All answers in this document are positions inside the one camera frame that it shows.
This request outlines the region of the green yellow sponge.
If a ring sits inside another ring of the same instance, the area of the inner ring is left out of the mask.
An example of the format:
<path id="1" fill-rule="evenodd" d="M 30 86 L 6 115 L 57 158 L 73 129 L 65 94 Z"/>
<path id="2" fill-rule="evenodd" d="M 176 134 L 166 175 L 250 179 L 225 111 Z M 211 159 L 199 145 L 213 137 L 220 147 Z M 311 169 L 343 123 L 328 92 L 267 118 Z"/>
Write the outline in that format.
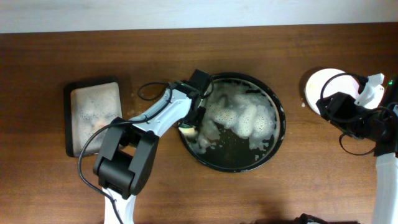
<path id="1" fill-rule="evenodd" d="M 190 125 L 190 124 L 185 124 L 182 123 L 179 127 L 178 130 L 186 137 L 188 138 L 194 138 L 198 132 L 195 129 L 194 126 Z"/>

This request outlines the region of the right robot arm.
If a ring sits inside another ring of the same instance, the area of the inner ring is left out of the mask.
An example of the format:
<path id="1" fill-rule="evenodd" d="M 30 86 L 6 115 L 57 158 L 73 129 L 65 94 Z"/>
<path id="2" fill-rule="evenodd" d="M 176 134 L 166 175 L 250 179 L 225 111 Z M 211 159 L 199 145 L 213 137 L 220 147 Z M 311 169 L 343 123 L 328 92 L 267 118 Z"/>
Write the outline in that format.
<path id="1" fill-rule="evenodd" d="M 378 106 L 367 109 L 346 93 L 324 97 L 327 85 L 346 75 L 337 74 L 323 85 L 317 101 L 320 116 L 342 132 L 339 143 L 344 136 L 375 142 L 375 147 L 368 152 L 376 157 L 377 171 L 372 222 L 397 223 L 397 77 L 390 79 Z"/>

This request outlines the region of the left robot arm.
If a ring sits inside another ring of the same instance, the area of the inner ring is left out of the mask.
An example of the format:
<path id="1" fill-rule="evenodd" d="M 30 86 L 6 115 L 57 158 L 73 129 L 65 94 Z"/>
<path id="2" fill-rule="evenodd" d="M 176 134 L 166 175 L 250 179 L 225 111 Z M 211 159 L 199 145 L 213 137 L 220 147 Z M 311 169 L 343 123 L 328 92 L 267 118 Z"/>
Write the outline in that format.
<path id="1" fill-rule="evenodd" d="M 106 198 L 105 223 L 132 223 L 136 195 L 152 171 L 160 137 L 176 122 L 193 130 L 203 117 L 201 101 L 212 92 L 211 76 L 195 70 L 188 80 L 166 83 L 164 95 L 129 120 L 115 118 L 101 128 L 104 139 L 93 166 L 97 191 Z"/>

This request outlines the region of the white plate bottom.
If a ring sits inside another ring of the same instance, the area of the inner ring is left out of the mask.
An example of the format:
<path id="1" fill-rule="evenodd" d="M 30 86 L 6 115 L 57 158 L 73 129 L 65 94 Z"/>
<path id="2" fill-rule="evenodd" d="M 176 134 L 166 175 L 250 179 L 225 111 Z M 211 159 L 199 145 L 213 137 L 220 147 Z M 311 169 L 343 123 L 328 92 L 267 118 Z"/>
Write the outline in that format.
<path id="1" fill-rule="evenodd" d="M 320 115 L 316 102 L 320 99 L 320 92 L 322 87 L 331 77 L 343 73 L 342 70 L 335 68 L 326 68 L 315 72 L 309 77 L 305 84 L 304 93 L 307 104 L 311 109 Z M 342 76 L 333 79 L 325 88 L 324 97 L 331 96 L 337 92 L 351 95 L 355 100 L 359 94 L 364 90 L 365 84 L 360 84 L 351 76 Z"/>

